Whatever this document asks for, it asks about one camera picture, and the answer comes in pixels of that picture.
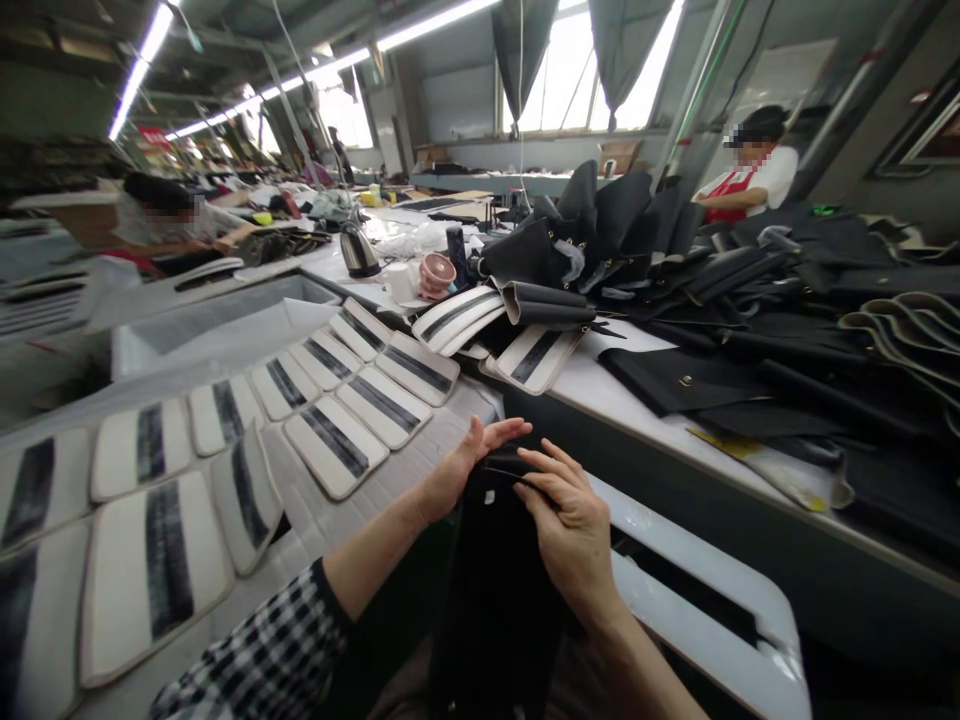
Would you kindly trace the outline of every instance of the right hand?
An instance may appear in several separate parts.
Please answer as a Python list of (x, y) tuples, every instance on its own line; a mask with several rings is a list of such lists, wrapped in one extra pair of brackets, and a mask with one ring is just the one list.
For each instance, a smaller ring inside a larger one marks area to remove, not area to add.
[(610, 561), (610, 509), (593, 492), (580, 463), (549, 440), (541, 444), (550, 457), (518, 451), (525, 462), (541, 470), (523, 479), (553, 500), (559, 511), (532, 488), (516, 483), (513, 489), (537, 524), (550, 580), (581, 622), (596, 621), (623, 605)]

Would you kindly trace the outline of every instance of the electric kettle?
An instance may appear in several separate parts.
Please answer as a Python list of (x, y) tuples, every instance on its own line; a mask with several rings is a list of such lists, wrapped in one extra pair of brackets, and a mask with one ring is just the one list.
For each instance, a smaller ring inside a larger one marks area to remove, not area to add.
[(380, 263), (370, 247), (370, 241), (353, 218), (340, 228), (340, 251), (350, 277), (373, 277), (380, 272)]

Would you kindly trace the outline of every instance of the plaid sleeve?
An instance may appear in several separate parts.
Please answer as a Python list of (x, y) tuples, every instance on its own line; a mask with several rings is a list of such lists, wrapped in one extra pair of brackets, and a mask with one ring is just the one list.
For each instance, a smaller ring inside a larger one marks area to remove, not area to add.
[(149, 718), (311, 717), (351, 629), (317, 560), (164, 687)]

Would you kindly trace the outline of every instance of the window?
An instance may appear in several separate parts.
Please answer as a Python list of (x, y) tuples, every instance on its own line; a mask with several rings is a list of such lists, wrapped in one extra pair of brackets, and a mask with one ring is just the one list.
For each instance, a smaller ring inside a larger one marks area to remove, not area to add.
[(370, 124), (367, 122), (363, 97), (357, 86), (356, 72), (353, 76), (354, 87), (357, 88), (356, 97), (344, 89), (340, 76), (332, 70), (324, 71), (321, 68), (311, 73), (311, 77), (317, 88), (320, 117), (327, 125), (337, 128), (340, 141), (347, 147), (373, 147)]
[[(674, 0), (660, 34), (650, 49), (640, 77), (626, 101), (617, 110), (618, 130), (646, 127), (667, 66), (670, 46), (677, 33), (683, 2), (684, 0)], [(543, 63), (533, 80), (530, 96), (520, 116), (519, 126), (523, 132), (607, 128), (610, 110), (597, 75), (593, 30), (586, 2), (561, 0), (559, 10), (581, 6), (583, 12), (553, 23)], [(504, 133), (510, 132), (512, 123), (510, 107), (504, 98)]]
[[(256, 92), (254, 92), (250, 84), (247, 83), (244, 85), (243, 97), (249, 100), (254, 95), (256, 95)], [(281, 155), (280, 145), (277, 144), (277, 138), (273, 135), (273, 129), (270, 127), (269, 121), (264, 117), (261, 122), (261, 110), (260, 103), (255, 103), (240, 113), (240, 116), (243, 118), (243, 127), (247, 131), (247, 137), (250, 138), (250, 142), (260, 152), (267, 155)], [(263, 147), (260, 146), (261, 127), (263, 128)]]

